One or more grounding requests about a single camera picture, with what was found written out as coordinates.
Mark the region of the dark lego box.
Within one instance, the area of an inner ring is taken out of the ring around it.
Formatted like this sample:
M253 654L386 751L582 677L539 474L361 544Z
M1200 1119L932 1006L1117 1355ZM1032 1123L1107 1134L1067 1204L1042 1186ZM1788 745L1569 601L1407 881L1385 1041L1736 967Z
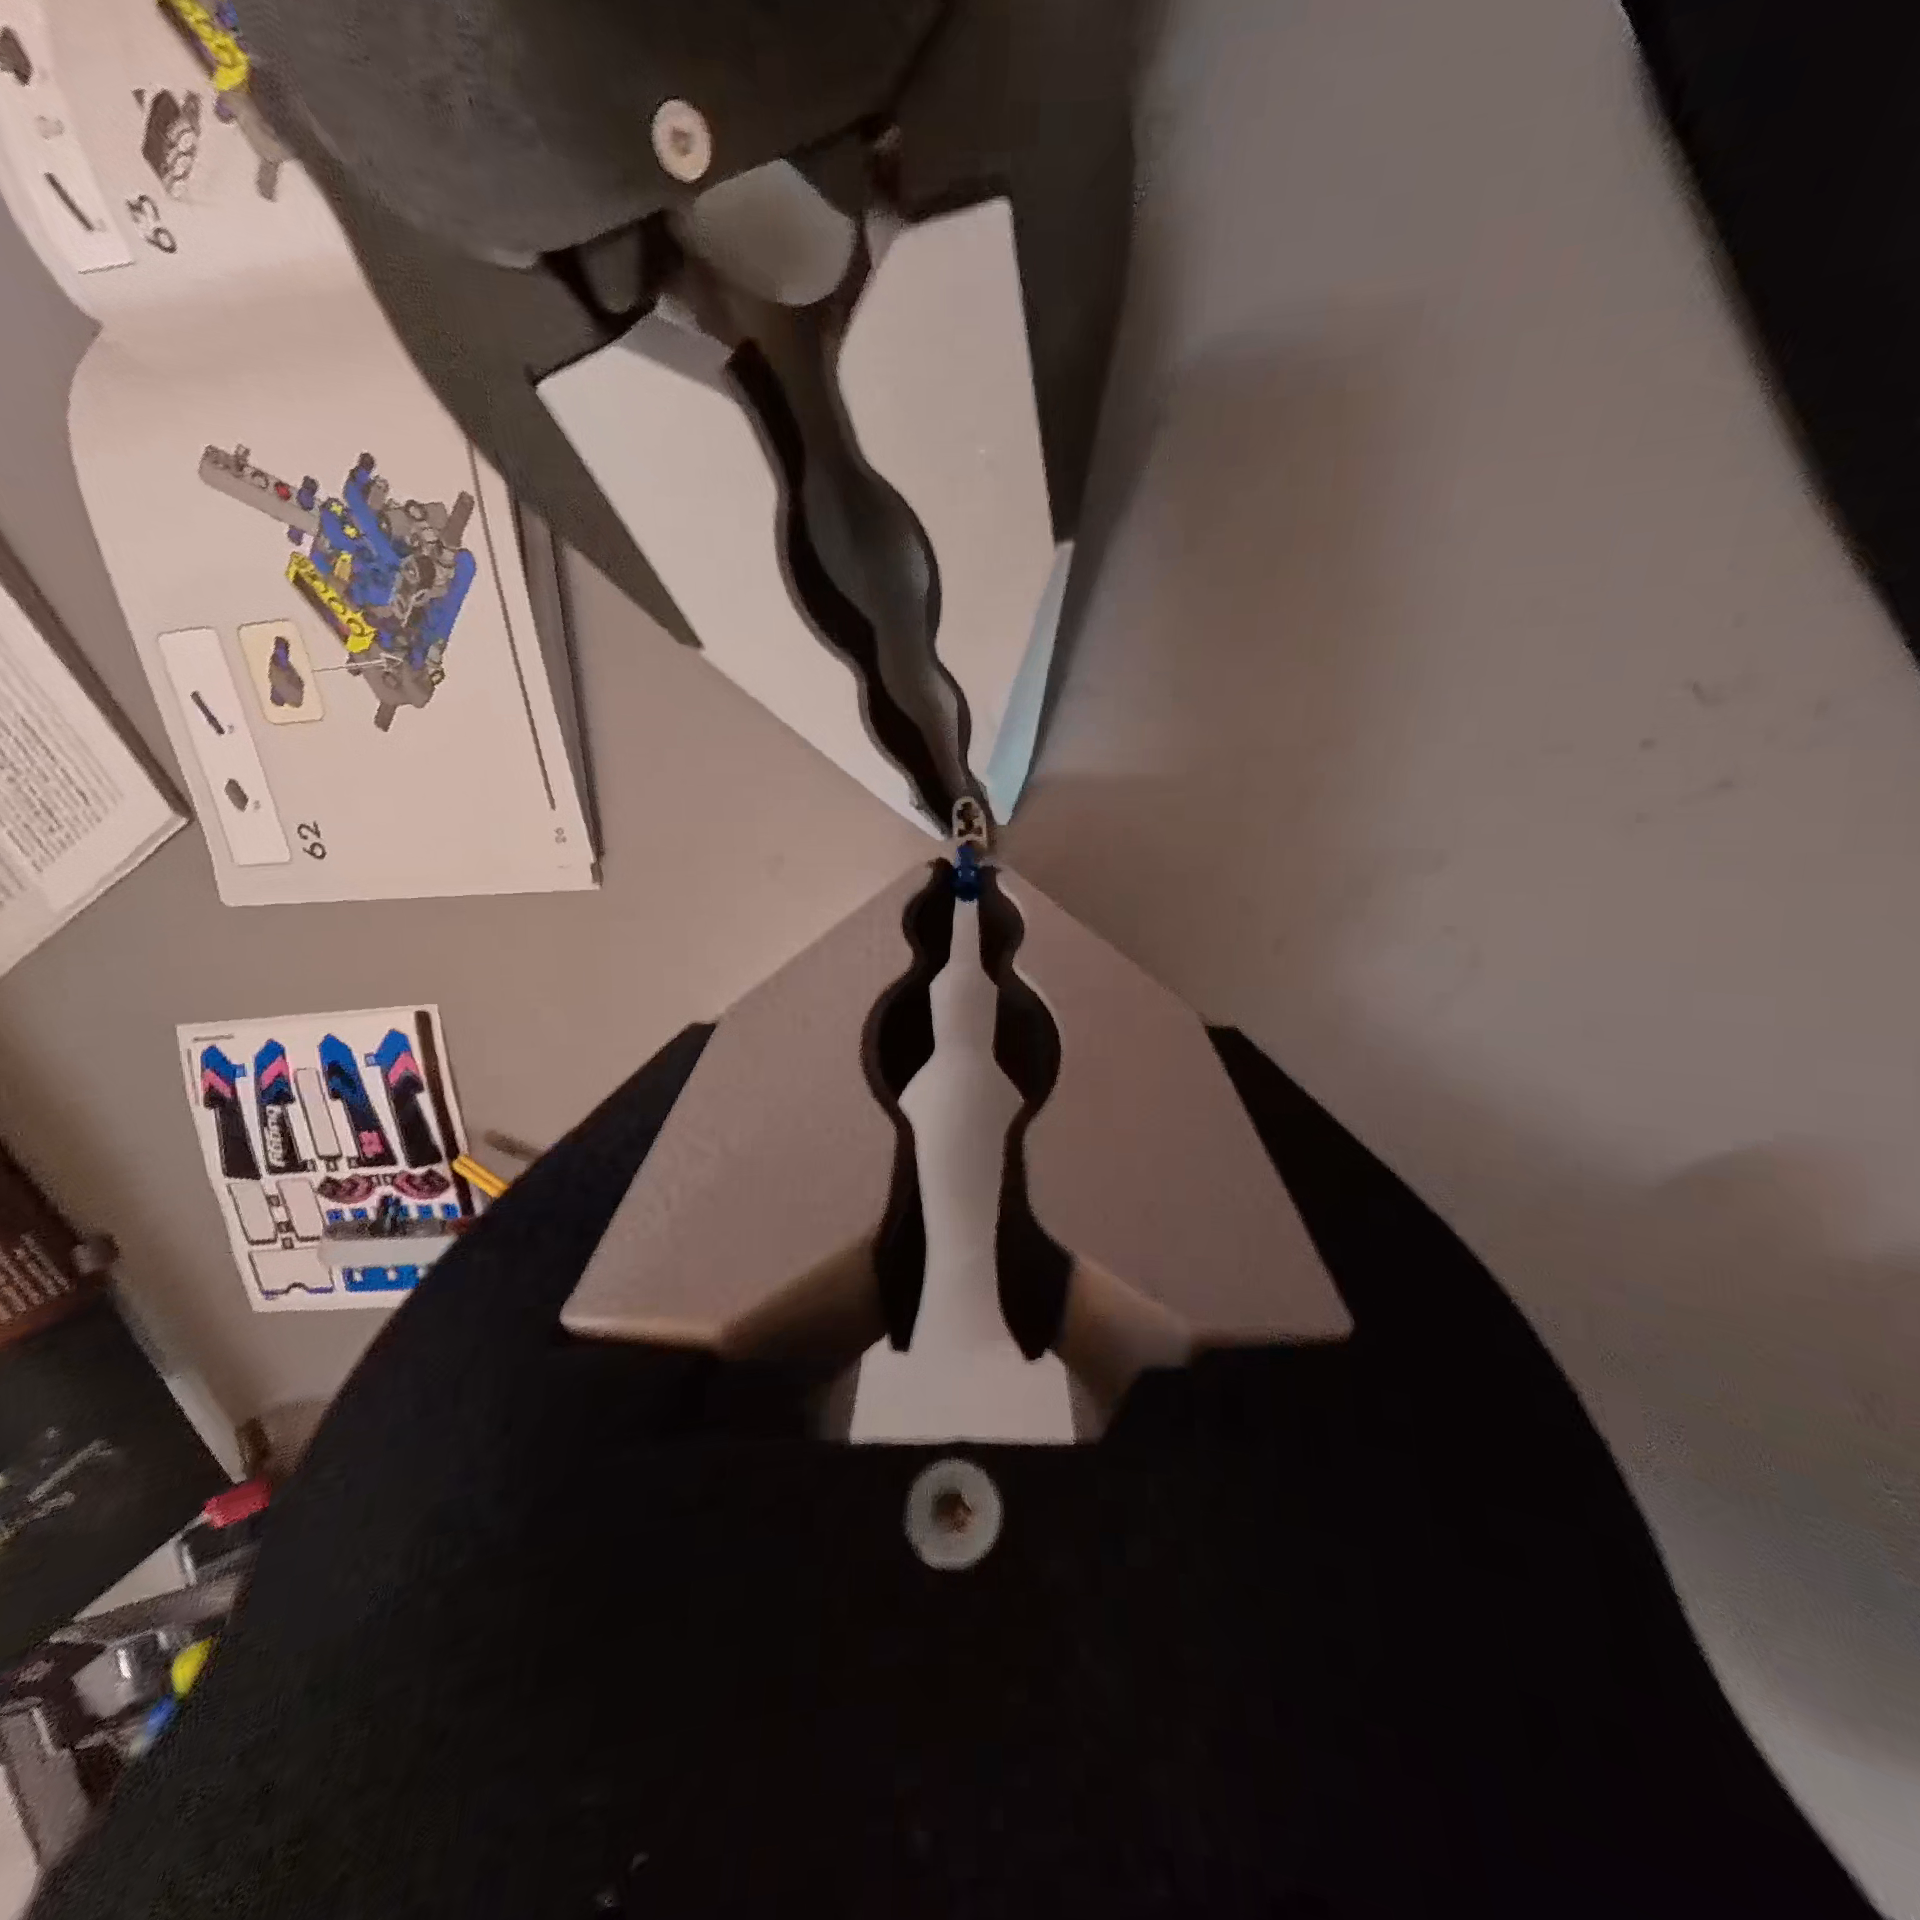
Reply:
M76 1231L2 1154L2 1668L17 1668L236 1484L232 1442Z

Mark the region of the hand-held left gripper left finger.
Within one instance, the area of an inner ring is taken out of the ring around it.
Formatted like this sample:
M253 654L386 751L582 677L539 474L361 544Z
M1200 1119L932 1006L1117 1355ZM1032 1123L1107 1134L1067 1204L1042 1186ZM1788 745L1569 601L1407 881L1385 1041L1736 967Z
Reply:
M562 1308L573 1336L815 1385L902 1351L931 1222L906 1092L934 1056L954 866L919 860L717 1019Z

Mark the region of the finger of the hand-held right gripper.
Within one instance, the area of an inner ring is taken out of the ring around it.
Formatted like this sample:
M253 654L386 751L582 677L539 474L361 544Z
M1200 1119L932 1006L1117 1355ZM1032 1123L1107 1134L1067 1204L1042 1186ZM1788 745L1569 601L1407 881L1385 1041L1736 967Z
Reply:
M888 681L875 590L767 354L662 302L539 396L702 658L879 801L948 829L958 777Z
M728 507L684 564L681 611L714 665L867 778L850 729L944 820L880 742L879 694L953 794L1015 818L1027 787L1075 541L1057 534L1006 199L862 220L790 164L696 199L686 309L732 333L719 479Z

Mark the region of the lego sticker sheet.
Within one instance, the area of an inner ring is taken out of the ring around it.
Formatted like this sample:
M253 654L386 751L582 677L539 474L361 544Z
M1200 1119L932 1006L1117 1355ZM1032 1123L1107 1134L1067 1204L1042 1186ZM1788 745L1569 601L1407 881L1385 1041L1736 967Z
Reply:
M177 1065L227 1257L256 1315L400 1302L453 1246L335 1264L327 1217L492 1209L449 1174L468 1154L435 1003L177 1025Z

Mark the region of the white printed leaflet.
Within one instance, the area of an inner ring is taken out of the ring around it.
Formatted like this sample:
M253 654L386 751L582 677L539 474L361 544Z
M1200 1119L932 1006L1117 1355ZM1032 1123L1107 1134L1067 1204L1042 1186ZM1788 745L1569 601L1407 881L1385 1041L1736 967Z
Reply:
M2 970L174 839L188 815L2 590Z

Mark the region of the open lego instruction booklet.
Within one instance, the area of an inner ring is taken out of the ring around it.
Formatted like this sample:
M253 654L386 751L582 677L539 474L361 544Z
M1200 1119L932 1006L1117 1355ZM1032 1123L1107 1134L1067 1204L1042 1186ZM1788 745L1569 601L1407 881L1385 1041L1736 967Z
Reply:
M586 892L551 544L253 99L232 4L5 4L5 203L224 903Z

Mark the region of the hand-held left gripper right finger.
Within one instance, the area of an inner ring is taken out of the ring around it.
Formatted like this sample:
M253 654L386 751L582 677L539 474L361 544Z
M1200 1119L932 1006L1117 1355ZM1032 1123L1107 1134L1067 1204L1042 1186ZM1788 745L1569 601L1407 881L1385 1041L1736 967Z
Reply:
M1075 1414L1110 1419L1145 1371L1354 1331L1212 1031L1039 889L980 874L990 1051L1013 1086L996 1305L1057 1360Z

